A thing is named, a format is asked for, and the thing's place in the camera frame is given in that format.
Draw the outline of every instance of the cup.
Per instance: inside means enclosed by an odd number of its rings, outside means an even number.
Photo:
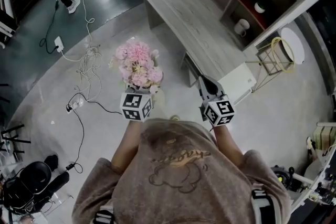
[[[245,19],[240,19],[236,23],[236,25],[234,27],[234,30],[238,35],[240,35],[242,37],[245,37],[246,36],[246,30],[249,29],[249,28],[250,28],[250,24],[248,23],[248,21],[245,20]]]

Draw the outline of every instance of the power outlet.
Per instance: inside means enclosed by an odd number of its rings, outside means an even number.
[[[57,52],[63,51],[64,45],[60,37],[55,39],[55,46],[57,47]]]

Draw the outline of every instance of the sneaker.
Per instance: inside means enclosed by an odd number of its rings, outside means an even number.
[[[76,11],[76,8],[79,6],[80,0],[73,0],[72,5],[70,7],[67,7],[69,14],[72,14]]]

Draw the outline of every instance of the white box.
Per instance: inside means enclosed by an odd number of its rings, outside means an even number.
[[[131,121],[144,121],[153,109],[150,94],[122,93],[120,110],[123,117]]]
[[[229,123],[235,114],[235,107],[227,96],[220,101],[209,102],[204,111],[204,115],[209,119],[212,126]]]

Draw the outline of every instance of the shelf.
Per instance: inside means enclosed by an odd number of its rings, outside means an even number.
[[[254,9],[255,2],[253,0],[238,0],[253,16],[253,18],[257,21],[258,25],[263,29],[266,30],[269,26],[267,23],[266,16],[262,13],[257,13]]]

